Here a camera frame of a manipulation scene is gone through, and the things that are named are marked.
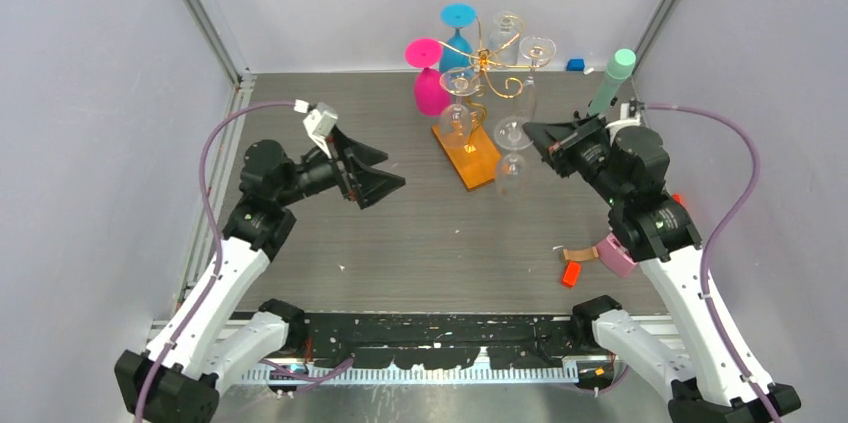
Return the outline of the pink wine glass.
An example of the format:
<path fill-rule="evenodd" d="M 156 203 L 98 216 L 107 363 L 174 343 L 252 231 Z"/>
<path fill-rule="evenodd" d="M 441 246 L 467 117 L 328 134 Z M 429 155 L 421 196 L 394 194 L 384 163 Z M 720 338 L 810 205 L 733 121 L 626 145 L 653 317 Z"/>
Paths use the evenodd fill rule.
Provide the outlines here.
<path fill-rule="evenodd" d="M 425 116 L 437 117 L 451 103 L 451 96 L 441 86 L 441 73 L 435 68 L 442 54 L 442 45 L 432 38 L 413 40 L 404 51 L 406 63 L 419 69 L 413 95 L 418 111 Z"/>

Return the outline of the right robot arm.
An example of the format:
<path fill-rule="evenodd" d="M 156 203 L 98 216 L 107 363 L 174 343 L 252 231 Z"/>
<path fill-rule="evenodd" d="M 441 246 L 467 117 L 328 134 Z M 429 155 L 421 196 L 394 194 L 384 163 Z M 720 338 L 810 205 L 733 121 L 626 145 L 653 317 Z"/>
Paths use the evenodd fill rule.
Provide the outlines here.
<path fill-rule="evenodd" d="M 701 267 L 701 236 L 665 188 L 670 158 L 660 135 L 644 126 L 611 130 L 598 117 L 523 129 L 558 175 L 580 175 L 609 204 L 617 245 L 660 294 L 684 350 L 671 349 L 607 295 L 573 308 L 574 346 L 622 358 L 675 422 L 775 422 L 797 411 L 796 389 L 776 382 L 751 353 Z"/>

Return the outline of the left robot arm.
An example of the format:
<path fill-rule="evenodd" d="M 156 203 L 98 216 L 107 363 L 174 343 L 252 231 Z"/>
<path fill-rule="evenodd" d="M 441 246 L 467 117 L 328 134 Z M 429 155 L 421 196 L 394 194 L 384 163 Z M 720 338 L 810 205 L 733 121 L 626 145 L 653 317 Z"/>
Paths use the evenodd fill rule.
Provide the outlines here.
<path fill-rule="evenodd" d="M 274 352 L 293 357 L 305 348 L 304 311 L 278 299 L 264 302 L 231 336 L 219 335 L 292 232 L 292 205 L 338 189 L 360 208 L 371 207 L 406 183 L 379 169 L 387 158 L 337 128 L 324 147 L 313 147 L 299 160 L 274 140 L 248 148 L 241 198 L 198 287 L 143 352 L 127 350 L 115 364 L 124 404 L 137 421 L 209 422 L 221 396 L 245 372 Z"/>

